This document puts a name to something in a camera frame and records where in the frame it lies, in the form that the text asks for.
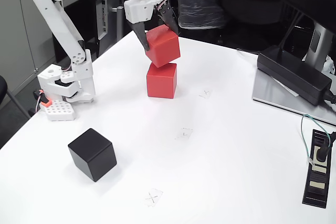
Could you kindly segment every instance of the gray wall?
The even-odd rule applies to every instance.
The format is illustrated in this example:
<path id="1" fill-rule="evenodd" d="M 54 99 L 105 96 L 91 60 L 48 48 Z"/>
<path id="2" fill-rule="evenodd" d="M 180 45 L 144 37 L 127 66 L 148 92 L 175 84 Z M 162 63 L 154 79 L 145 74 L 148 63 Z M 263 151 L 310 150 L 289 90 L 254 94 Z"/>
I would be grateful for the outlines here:
<path id="1" fill-rule="evenodd" d="M 35 70 L 20 0 L 0 0 L 0 75 L 11 90 L 17 89 Z"/>
<path id="2" fill-rule="evenodd" d="M 36 68 L 55 56 L 52 33 L 33 0 L 21 0 L 30 49 Z"/>

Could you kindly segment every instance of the cable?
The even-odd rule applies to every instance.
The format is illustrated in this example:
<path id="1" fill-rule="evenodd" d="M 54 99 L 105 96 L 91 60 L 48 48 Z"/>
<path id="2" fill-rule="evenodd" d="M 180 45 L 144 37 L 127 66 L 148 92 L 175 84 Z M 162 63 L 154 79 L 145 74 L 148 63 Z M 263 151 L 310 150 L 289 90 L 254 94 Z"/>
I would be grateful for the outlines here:
<path id="1" fill-rule="evenodd" d="M 310 155 L 309 155 L 309 151 L 308 151 L 308 147 L 307 147 L 307 143 L 306 143 L 306 140 L 305 140 L 305 137 L 303 136 L 303 131 L 302 131 L 302 123 L 303 123 L 303 118 L 310 118 L 312 119 L 312 121 L 318 126 L 320 127 L 321 129 L 323 129 L 323 131 L 325 132 L 325 134 L 327 135 L 328 139 L 329 139 L 329 146 L 330 147 L 330 144 L 331 144 L 331 140 L 330 140 L 330 135 L 328 134 L 328 132 L 318 123 L 315 121 L 314 118 L 312 118 L 310 115 L 308 114 L 304 114 L 301 118 L 301 136 L 302 136 L 302 140 L 303 140 L 303 143 L 305 144 L 305 147 L 306 147 L 306 152 L 307 152 L 307 158 L 308 158 L 308 162 L 311 164 L 311 165 L 314 165 L 314 162 L 313 160 L 311 159 Z"/>
<path id="2" fill-rule="evenodd" d="M 158 7 L 157 7 L 157 10 L 160 10 L 161 7 L 164 5 L 164 3 L 166 3 L 168 0 L 164 0 Z"/>
<path id="3" fill-rule="evenodd" d="M 298 11 L 296 14 L 295 14 L 295 17 L 292 21 L 292 23 L 290 24 L 284 38 L 282 39 L 282 41 L 280 42 L 279 44 L 279 47 L 282 49 L 284 46 L 285 46 L 285 42 L 288 38 L 288 36 L 290 35 L 290 33 L 293 31 L 295 25 L 303 18 L 304 14 L 301 13 L 300 11 Z"/>
<path id="4" fill-rule="evenodd" d="M 40 95 L 39 95 L 39 97 L 37 98 L 36 107 L 35 107 L 35 114 L 37 113 L 37 108 L 38 108 L 38 105 L 39 105 L 40 100 L 41 100 L 41 94 L 42 94 L 42 92 L 40 92 Z"/>
<path id="5" fill-rule="evenodd" d="M 336 104 L 336 95 L 334 95 L 330 90 L 327 90 L 323 94 L 323 99 L 331 102 L 331 104 Z"/>

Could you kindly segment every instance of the plug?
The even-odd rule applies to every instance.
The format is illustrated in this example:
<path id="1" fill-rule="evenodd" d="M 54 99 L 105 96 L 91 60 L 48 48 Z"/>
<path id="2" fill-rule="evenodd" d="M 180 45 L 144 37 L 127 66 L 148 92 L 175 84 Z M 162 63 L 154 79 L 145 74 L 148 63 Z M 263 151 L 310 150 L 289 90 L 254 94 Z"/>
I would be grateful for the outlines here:
<path id="1" fill-rule="evenodd" d="M 330 134 L 330 141 L 331 141 L 330 146 L 329 146 L 329 139 L 328 139 L 327 141 L 324 142 L 324 144 L 321 146 L 321 148 L 317 151 L 316 159 L 319 162 L 323 163 L 323 162 L 326 161 L 327 155 L 328 155 L 329 151 L 331 150 L 335 139 L 336 139 L 336 132 L 333 132 L 332 134 Z"/>

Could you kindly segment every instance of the green wire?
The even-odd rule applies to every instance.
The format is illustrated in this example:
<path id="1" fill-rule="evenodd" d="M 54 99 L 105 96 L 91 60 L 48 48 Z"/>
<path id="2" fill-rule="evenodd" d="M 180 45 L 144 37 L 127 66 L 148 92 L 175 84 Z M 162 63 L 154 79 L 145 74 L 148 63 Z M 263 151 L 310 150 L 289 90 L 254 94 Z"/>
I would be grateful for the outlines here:
<path id="1" fill-rule="evenodd" d="M 303 139 L 303 143 L 305 144 L 305 147 L 306 147 L 307 157 L 310 158 L 310 155 L 309 155 L 309 152 L 308 152 L 308 147 L 307 147 L 307 144 L 306 144 L 306 140 L 305 140 L 305 137 L 303 136 L 303 131 L 302 131 L 303 118 L 305 118 L 305 117 L 312 119 L 312 121 L 313 121 L 318 127 L 320 127 L 321 129 L 323 129 L 323 131 L 326 133 L 326 135 L 328 136 L 328 139 L 329 139 L 329 146 L 328 146 L 328 147 L 330 147 L 331 140 L 330 140 L 330 135 L 328 134 L 328 132 L 327 132 L 327 131 L 326 131 L 326 130 L 325 130 L 325 129 L 318 123 L 318 122 L 316 122 L 314 118 L 312 118 L 312 117 L 311 117 L 310 115 L 308 115 L 308 114 L 304 114 L 304 115 L 302 116 L 302 119 L 301 119 L 301 136 L 302 136 L 302 139 Z"/>

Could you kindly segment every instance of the black cube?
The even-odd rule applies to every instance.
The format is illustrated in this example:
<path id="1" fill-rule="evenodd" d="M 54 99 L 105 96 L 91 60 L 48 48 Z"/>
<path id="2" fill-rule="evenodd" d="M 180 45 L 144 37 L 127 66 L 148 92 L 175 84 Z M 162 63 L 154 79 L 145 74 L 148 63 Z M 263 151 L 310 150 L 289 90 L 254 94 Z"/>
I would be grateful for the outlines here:
<path id="1" fill-rule="evenodd" d="M 93 129 L 88 129 L 68 147 L 75 165 L 94 182 L 117 164 L 112 143 Z"/>

